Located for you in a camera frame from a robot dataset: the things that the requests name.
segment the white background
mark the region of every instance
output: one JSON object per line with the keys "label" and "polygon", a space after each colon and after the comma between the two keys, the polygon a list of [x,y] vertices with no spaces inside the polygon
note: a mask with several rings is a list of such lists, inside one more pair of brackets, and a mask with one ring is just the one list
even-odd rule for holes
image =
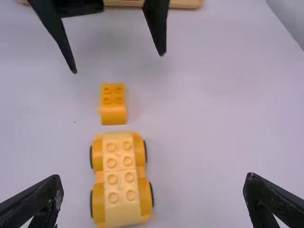
{"label": "white background", "polygon": [[[252,227],[250,171],[304,198],[304,52],[264,0],[171,10],[164,57],[139,9],[63,22],[77,75],[31,8],[0,1],[0,201],[59,174],[59,228],[94,228],[89,141],[120,130],[147,142],[144,228]],[[104,81],[125,82],[127,125],[100,124]]]}

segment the toy wheel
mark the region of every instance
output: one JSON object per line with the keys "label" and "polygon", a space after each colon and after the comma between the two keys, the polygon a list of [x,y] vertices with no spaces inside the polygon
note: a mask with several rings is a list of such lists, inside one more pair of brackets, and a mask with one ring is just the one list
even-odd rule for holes
{"label": "toy wheel", "polygon": [[91,168],[93,169],[93,163],[92,163],[92,146],[90,146],[90,164],[91,164]]}
{"label": "toy wheel", "polygon": [[152,197],[152,207],[154,208],[154,196],[153,196],[153,189],[152,189],[152,185],[151,185],[151,183],[150,183],[150,182],[149,182],[149,185],[150,185],[151,197]]}
{"label": "toy wheel", "polygon": [[147,157],[147,146],[146,146],[146,141],[143,141],[143,146],[144,146],[144,154],[146,156],[146,163],[148,162],[148,157]]}
{"label": "toy wheel", "polygon": [[90,193],[90,212],[91,212],[91,218],[93,218],[93,207],[92,207],[92,200],[93,200],[93,191]]}

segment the yellow toy car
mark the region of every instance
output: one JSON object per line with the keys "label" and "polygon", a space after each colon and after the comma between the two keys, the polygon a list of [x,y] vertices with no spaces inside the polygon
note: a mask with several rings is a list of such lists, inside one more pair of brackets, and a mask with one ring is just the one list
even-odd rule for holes
{"label": "yellow toy car", "polygon": [[91,216],[99,228],[146,222],[154,207],[146,178],[145,141],[136,132],[104,133],[90,147],[96,183],[91,191]]}

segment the lego stud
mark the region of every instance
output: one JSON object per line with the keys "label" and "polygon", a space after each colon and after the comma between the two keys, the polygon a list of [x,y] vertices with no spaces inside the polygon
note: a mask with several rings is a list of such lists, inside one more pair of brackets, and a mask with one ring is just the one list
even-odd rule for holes
{"label": "lego stud", "polygon": [[105,93],[105,94],[109,94],[110,92],[111,92],[110,87],[105,87],[105,88],[104,88],[104,93]]}
{"label": "lego stud", "polygon": [[115,165],[116,165],[116,160],[113,159],[113,158],[109,158],[109,159],[106,161],[106,165],[107,165],[107,167],[109,167],[109,168],[114,168]]}
{"label": "lego stud", "polygon": [[133,190],[127,191],[127,199],[129,201],[133,201],[135,199],[135,192]]}
{"label": "lego stud", "polygon": [[131,183],[134,180],[134,176],[129,172],[124,176],[124,179],[126,182]]}
{"label": "lego stud", "polygon": [[109,151],[109,152],[113,152],[115,150],[115,144],[114,143],[108,143],[106,145],[106,150]]}
{"label": "lego stud", "polygon": [[132,159],[128,156],[124,158],[123,162],[125,166],[130,166],[132,164]]}
{"label": "lego stud", "polygon": [[130,143],[130,142],[128,142],[128,141],[124,141],[124,142],[123,142],[123,148],[124,148],[125,150],[130,149],[130,147],[131,147],[131,143]]}
{"label": "lego stud", "polygon": [[104,98],[104,103],[105,104],[109,104],[110,103],[110,98],[109,97],[105,97]]}
{"label": "lego stud", "polygon": [[121,104],[123,102],[123,99],[121,97],[117,97],[115,99],[116,104]]}
{"label": "lego stud", "polygon": [[109,175],[108,176],[108,183],[111,185],[114,185],[117,183],[117,177],[115,177],[114,175]]}
{"label": "lego stud", "polygon": [[118,195],[115,192],[110,193],[109,202],[116,203],[118,201]]}
{"label": "lego stud", "polygon": [[117,88],[116,88],[116,93],[117,93],[117,94],[121,94],[122,91],[123,91],[123,89],[122,89],[121,87],[117,87]]}

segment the yellow lego brick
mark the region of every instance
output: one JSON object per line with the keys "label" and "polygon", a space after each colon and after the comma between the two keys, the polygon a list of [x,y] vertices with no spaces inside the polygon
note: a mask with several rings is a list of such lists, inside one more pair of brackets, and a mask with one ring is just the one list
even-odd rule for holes
{"label": "yellow lego brick", "polygon": [[[16,0],[28,4],[28,0]],[[171,0],[170,8],[195,9],[203,4],[204,0]],[[104,0],[105,6],[142,7],[144,0]]]}
{"label": "yellow lego brick", "polygon": [[104,205],[107,227],[141,222],[136,169],[104,173]]}
{"label": "yellow lego brick", "polygon": [[136,167],[133,137],[129,132],[104,134],[103,162],[105,172]]}
{"label": "yellow lego brick", "polygon": [[127,123],[127,107],[124,99],[125,86],[118,83],[104,83],[101,88],[102,125],[121,125]]}
{"label": "yellow lego brick", "polygon": [[136,132],[104,133],[93,141],[90,153],[96,172],[91,205],[97,226],[113,228],[148,221],[153,196],[145,177],[143,138]]}

